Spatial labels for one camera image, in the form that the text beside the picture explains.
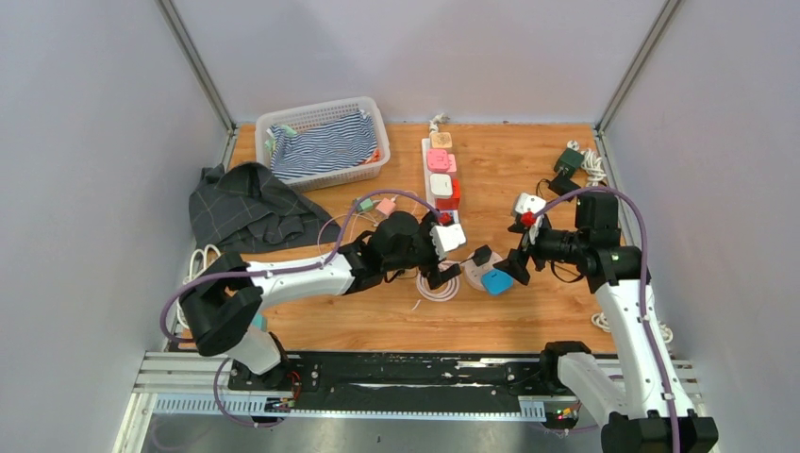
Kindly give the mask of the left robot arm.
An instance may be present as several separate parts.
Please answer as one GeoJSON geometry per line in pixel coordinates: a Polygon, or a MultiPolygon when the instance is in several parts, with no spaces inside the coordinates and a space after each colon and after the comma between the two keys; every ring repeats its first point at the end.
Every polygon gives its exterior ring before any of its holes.
{"type": "Polygon", "coordinates": [[[406,270],[416,270],[429,288],[438,289],[459,275],[459,266],[446,258],[465,244],[462,226],[440,214],[417,219],[397,211],[352,242],[311,259],[256,262],[226,253],[176,300],[200,356],[225,355],[263,388],[276,390],[287,382],[290,367],[273,336],[254,324],[264,310],[313,296],[364,292],[406,270]]]}

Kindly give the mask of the round pink socket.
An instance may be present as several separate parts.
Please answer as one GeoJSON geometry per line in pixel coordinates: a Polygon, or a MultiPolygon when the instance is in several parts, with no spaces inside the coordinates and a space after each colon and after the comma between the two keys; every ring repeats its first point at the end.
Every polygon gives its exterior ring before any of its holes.
{"type": "Polygon", "coordinates": [[[482,278],[493,271],[494,265],[502,259],[503,258],[497,252],[491,252],[487,262],[477,265],[474,261],[473,253],[471,253],[468,259],[460,264],[462,275],[466,278],[471,287],[485,293],[487,290],[483,285],[482,278]]]}

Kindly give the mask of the blue plug adapter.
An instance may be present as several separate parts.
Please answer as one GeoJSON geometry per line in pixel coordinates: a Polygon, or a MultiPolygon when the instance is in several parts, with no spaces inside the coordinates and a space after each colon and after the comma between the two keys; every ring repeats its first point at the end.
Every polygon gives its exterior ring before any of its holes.
{"type": "Polygon", "coordinates": [[[507,273],[491,269],[480,278],[484,290],[490,295],[500,295],[513,287],[514,279],[507,273]]]}

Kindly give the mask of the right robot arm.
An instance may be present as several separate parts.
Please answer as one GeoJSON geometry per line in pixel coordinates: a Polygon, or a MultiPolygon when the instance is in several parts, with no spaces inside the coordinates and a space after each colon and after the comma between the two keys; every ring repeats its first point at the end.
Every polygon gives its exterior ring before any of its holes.
{"type": "Polygon", "coordinates": [[[601,428],[605,452],[709,452],[719,440],[715,421],[697,411],[680,383],[660,332],[647,267],[647,248],[624,245],[617,190],[577,189],[546,202],[520,193],[509,231],[519,245],[496,269],[526,285],[534,263],[576,267],[606,315],[623,383],[601,370],[579,341],[554,342],[542,351],[541,386],[571,391],[601,428]]]}

